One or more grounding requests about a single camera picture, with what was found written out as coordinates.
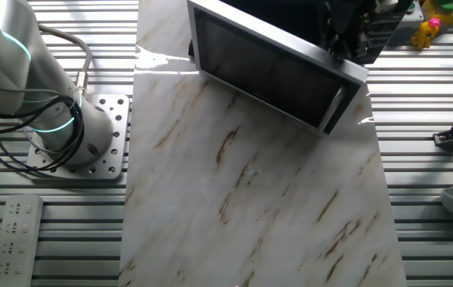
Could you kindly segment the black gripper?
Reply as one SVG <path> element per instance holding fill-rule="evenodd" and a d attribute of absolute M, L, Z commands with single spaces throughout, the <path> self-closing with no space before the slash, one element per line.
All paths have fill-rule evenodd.
<path fill-rule="evenodd" d="M 330 28 L 327 36 L 328 52 L 339 60 L 351 60 L 352 51 L 348 37 L 356 36 L 356 57 L 367 57 L 372 52 L 368 31 L 361 31 L 364 14 L 375 7 L 374 0 L 328 0 Z"/>

